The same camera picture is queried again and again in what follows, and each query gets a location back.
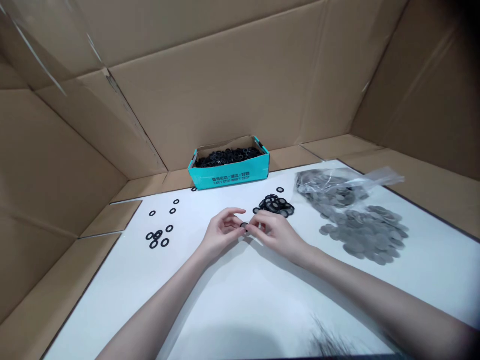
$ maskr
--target clear plastic bag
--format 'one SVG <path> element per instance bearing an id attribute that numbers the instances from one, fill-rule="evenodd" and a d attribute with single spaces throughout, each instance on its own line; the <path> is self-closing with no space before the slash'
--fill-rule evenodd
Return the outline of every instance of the clear plastic bag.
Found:
<path id="1" fill-rule="evenodd" d="M 390 167 L 361 175 L 350 168 L 302 171 L 296 177 L 296 191 L 321 213 L 336 212 L 359 204 L 376 186 L 405 181 Z"/>

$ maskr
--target person's right hand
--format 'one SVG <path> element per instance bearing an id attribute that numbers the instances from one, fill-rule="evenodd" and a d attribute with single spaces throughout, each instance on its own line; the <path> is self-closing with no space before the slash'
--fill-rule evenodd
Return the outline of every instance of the person's right hand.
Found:
<path id="1" fill-rule="evenodd" d="M 310 249 L 287 219 L 279 214 L 260 210 L 246 229 L 270 249 L 297 265 Z"/>

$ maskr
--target white surface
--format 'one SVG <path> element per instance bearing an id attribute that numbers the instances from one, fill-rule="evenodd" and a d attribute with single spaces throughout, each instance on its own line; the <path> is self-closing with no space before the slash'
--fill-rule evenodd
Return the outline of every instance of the white surface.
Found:
<path id="1" fill-rule="evenodd" d="M 252 209 L 277 187 L 292 200 L 295 173 L 345 167 L 329 161 L 271 173 L 268 180 L 212 190 L 190 189 L 143 198 L 135 216 L 49 350 L 46 360 L 95 359 L 127 320 L 180 268 L 200 244 L 210 219 L 226 207 Z M 179 199 L 178 205 L 173 201 Z M 306 201 L 288 220 L 308 243 L 446 313 L 476 326 L 480 244 L 384 188 L 365 202 L 403 216 L 410 228 L 401 258 L 387 266 L 348 255 L 340 241 L 319 234 L 328 223 Z M 176 208 L 175 214 L 169 214 Z M 156 215 L 149 216 L 155 210 Z M 173 225 L 171 233 L 166 233 Z M 150 249 L 149 232 L 163 230 L 163 248 Z M 323 326 L 358 354 L 392 350 L 375 326 L 334 289 L 263 247 L 241 241 L 201 277 L 159 359 L 301 357 Z"/>

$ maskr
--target pile of mesh discs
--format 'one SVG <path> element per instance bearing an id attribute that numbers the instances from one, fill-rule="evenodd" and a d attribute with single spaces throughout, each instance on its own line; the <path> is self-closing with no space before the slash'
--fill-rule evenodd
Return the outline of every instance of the pile of mesh discs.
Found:
<path id="1" fill-rule="evenodd" d="M 384 266 L 400 257 L 409 229 L 400 224 L 400 215 L 381 206 L 369 206 L 365 212 L 348 209 L 369 197 L 362 185 L 370 184 L 349 169 L 307 170 L 296 181 L 298 192 L 321 217 L 336 224 L 322 226 L 320 234 L 344 243 L 348 254 Z"/>
<path id="2" fill-rule="evenodd" d="M 280 214 L 284 218 L 288 218 L 295 213 L 295 208 L 293 205 L 289 204 L 284 198 L 278 197 L 275 194 L 265 196 L 265 199 L 261 201 L 258 207 L 253 209 L 253 213 L 258 214 L 260 210 L 265 210 L 274 214 Z"/>
<path id="3" fill-rule="evenodd" d="M 238 148 L 236 150 L 226 149 L 225 151 L 214 151 L 208 157 L 199 158 L 196 161 L 197 168 L 214 168 L 226 164 L 240 163 L 262 155 L 255 147 Z"/>
<path id="4" fill-rule="evenodd" d="M 348 183 L 343 177 L 328 175 L 321 170 L 310 170 L 300 174 L 297 179 L 298 192 L 312 203 L 343 209 L 357 200 L 369 197 L 362 186 Z"/>
<path id="5" fill-rule="evenodd" d="M 344 250 L 358 259 L 369 259 L 384 266 L 399 258 L 409 228 L 400 224 L 402 217 L 381 206 L 369 206 L 368 212 L 347 210 L 345 213 L 322 212 L 322 217 L 336 223 L 320 228 L 320 234 L 330 235 L 344 243 Z"/>

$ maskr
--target cardboard panel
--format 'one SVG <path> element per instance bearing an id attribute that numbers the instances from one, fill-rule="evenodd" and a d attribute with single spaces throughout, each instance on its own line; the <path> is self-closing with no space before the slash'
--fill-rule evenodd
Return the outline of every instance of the cardboard panel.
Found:
<path id="1" fill-rule="evenodd" d="M 389 188 L 480 238 L 480 182 L 389 149 L 340 160 L 363 173 L 391 167 L 405 182 Z"/>
<path id="2" fill-rule="evenodd" d="M 347 134 L 406 0 L 331 0 L 297 144 Z"/>
<path id="3" fill-rule="evenodd" d="M 107 205 L 83 232 L 81 238 L 125 230 L 141 203 L 139 200 Z"/>
<path id="4" fill-rule="evenodd" d="M 14 68 L 0 55 L 0 90 L 27 89 L 28 85 Z"/>
<path id="5" fill-rule="evenodd" d="M 188 169 L 171 171 L 163 182 L 162 192 L 193 188 L 195 186 Z"/>
<path id="6" fill-rule="evenodd" d="M 415 88 L 424 67 L 455 26 L 442 0 L 410 1 L 363 100 L 353 135 L 379 144 L 399 106 Z"/>
<path id="7" fill-rule="evenodd" d="M 301 146 L 323 160 L 333 160 L 346 155 L 381 149 L 380 146 L 352 135 L 332 137 L 325 140 L 305 143 Z"/>
<path id="8" fill-rule="evenodd" d="M 127 179 L 29 90 L 0 90 L 0 203 L 78 236 Z"/>
<path id="9" fill-rule="evenodd" d="M 322 160 L 300 146 L 270 151 L 270 172 L 321 163 Z"/>
<path id="10" fill-rule="evenodd" d="M 480 180 L 480 79 L 460 32 L 422 76 L 381 145 Z"/>
<path id="11" fill-rule="evenodd" d="M 77 0 L 109 67 L 314 0 Z"/>
<path id="12" fill-rule="evenodd" d="M 130 180 L 112 199 L 112 203 L 163 193 L 166 173 Z"/>
<path id="13" fill-rule="evenodd" d="M 18 74 L 34 89 L 52 84 L 11 19 L 0 11 L 0 48 Z"/>
<path id="14" fill-rule="evenodd" d="M 255 135 L 294 145 L 323 2 L 111 69 L 169 171 L 200 146 Z"/>
<path id="15" fill-rule="evenodd" d="M 2 4 L 31 50 L 57 81 L 70 80 L 103 67 L 74 1 L 3 0 Z M 11 53 L 15 60 L 27 55 L 21 46 L 15 50 L 20 50 Z M 32 78 L 27 76 L 25 79 L 34 89 L 52 84 L 51 80 L 36 72 L 27 70 L 27 73 Z"/>
<path id="16" fill-rule="evenodd" d="M 77 240 L 0 325 L 0 358 L 39 360 L 120 234 Z"/>
<path id="17" fill-rule="evenodd" d="M 56 86 L 37 94 L 128 179 L 167 172 L 135 115 L 124 107 L 125 99 L 102 71 L 61 86 L 67 96 Z"/>
<path id="18" fill-rule="evenodd" d="M 0 324 L 74 241 L 0 210 Z"/>

